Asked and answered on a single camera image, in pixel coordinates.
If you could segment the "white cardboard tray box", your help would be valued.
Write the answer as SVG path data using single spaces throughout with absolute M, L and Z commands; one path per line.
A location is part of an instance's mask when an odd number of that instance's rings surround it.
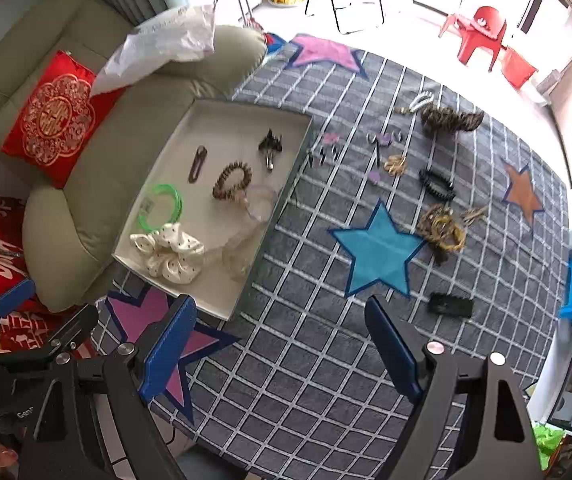
M 192 296 L 199 310 L 229 320 L 246 281 L 258 268 L 266 233 L 283 210 L 285 194 L 311 139 L 308 114 L 236 101 L 197 100 L 152 165 L 136 196 L 112 256 L 118 263 L 172 296 Z M 282 138 L 274 169 L 266 170 L 258 146 L 272 129 Z M 188 173 L 199 145 L 208 150 L 198 180 Z M 190 284 L 151 278 L 130 242 L 141 233 L 138 207 L 155 184 L 174 185 L 183 197 L 179 222 L 204 244 L 204 266 Z

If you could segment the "black lightning hairpins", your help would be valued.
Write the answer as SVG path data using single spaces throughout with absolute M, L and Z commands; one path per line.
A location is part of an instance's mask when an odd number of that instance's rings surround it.
M 326 162 L 334 164 L 340 154 L 340 146 L 337 143 L 322 143 L 307 150 L 307 165 L 310 168 L 323 166 Z

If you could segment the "red embroidered cushion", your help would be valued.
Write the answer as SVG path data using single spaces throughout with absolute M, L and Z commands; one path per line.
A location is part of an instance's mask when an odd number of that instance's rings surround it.
M 92 96 L 95 74 L 57 51 L 6 136 L 2 152 L 38 168 L 63 188 L 96 129 L 123 88 Z

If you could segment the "red printed blanket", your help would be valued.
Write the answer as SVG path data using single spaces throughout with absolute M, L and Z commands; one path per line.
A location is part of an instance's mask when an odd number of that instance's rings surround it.
M 0 296 L 29 277 L 22 251 L 24 203 L 0 196 Z M 44 346 L 66 318 L 47 311 L 32 296 L 0 319 L 0 352 L 37 349 Z

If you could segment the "beige wooden hair clip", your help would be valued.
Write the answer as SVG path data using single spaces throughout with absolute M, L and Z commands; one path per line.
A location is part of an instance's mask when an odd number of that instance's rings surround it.
M 487 206 L 469 208 L 461 215 L 462 223 L 464 226 L 472 226 L 476 221 L 483 219 L 487 211 Z

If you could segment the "black claw hair clip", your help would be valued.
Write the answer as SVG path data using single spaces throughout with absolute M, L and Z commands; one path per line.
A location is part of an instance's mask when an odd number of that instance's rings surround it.
M 283 151 L 282 138 L 276 136 L 270 129 L 258 146 L 259 152 L 263 155 L 266 170 L 272 172 L 274 169 L 275 155 Z

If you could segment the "white polka dot scrunchie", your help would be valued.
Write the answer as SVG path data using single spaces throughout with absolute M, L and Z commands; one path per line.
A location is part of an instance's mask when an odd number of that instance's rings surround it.
M 180 222 L 165 223 L 147 234 L 131 234 L 130 242 L 151 278 L 186 285 L 204 266 L 204 244 L 185 232 Z

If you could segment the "grey checked star tablecloth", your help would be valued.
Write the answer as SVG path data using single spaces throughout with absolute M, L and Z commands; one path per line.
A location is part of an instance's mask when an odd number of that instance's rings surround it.
M 561 180 L 492 118 L 435 140 L 393 107 L 420 90 L 472 104 L 374 54 L 367 81 L 340 68 L 264 66 L 245 102 L 305 110 L 335 133 L 338 160 L 303 162 L 258 271 L 222 322 L 234 344 L 187 367 L 193 413 L 160 396 L 154 408 L 234 463 L 275 479 L 371 479 L 400 437 L 411 404 L 394 390 L 367 336 L 364 304 L 394 315 L 457 356 L 503 353 L 518 382 L 539 374 L 562 290 L 567 202 Z M 382 148 L 367 133 L 401 131 Z M 384 162 L 406 157 L 405 173 Z M 462 213 L 487 206 L 464 226 Z M 474 300 L 471 318 L 428 311 L 432 292 Z

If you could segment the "green plastic bangle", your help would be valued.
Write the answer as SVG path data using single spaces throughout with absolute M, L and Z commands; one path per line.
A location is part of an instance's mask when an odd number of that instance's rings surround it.
M 138 207 L 136 220 L 144 233 L 178 222 L 183 211 L 183 197 L 172 184 L 159 183 L 149 188 Z

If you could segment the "red plastic chair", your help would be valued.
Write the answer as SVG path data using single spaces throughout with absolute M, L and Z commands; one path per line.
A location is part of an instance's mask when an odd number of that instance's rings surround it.
M 493 70 L 494 64 L 502 49 L 502 41 L 507 29 L 507 22 L 493 6 L 480 6 L 473 18 L 465 18 L 461 14 L 452 13 L 446 17 L 440 28 L 438 37 L 453 27 L 461 37 L 461 45 L 457 52 L 457 59 L 466 65 L 476 49 L 481 48 L 491 53 L 488 72 Z

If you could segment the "white plastic bag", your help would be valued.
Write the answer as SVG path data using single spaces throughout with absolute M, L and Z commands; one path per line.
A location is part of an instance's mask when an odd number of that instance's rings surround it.
M 214 52 L 216 3 L 177 6 L 127 35 L 92 83 L 91 96 L 132 86 L 170 62 L 196 62 Z

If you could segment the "black script letter clip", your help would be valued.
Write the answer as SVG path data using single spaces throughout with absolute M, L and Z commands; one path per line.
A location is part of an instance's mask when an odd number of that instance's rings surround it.
M 401 142 L 403 136 L 401 131 L 393 131 L 393 133 L 367 133 L 366 140 L 375 147 L 375 165 L 379 168 L 380 161 L 382 160 L 380 150 L 382 148 L 388 148 L 393 141 Z

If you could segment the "dark brown snap hairclip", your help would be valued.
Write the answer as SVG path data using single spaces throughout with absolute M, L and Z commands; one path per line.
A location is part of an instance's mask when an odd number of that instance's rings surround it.
M 208 150 L 203 145 L 199 145 L 195 152 L 192 166 L 190 166 L 190 172 L 188 173 L 188 182 L 195 183 L 198 180 L 202 166 L 204 166 L 204 162 L 207 158 L 207 155 L 208 155 Z

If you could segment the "black rectangular hair clip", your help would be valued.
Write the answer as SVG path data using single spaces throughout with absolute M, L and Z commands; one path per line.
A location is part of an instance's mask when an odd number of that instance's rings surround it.
M 473 310 L 474 300 L 442 292 L 432 292 L 428 301 L 428 311 L 435 315 L 471 318 Z

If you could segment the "red plastic bucket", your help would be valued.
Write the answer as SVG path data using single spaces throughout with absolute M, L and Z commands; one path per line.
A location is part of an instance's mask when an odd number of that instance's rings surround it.
M 506 49 L 501 73 L 513 88 L 519 90 L 537 71 L 513 48 L 508 47 Z

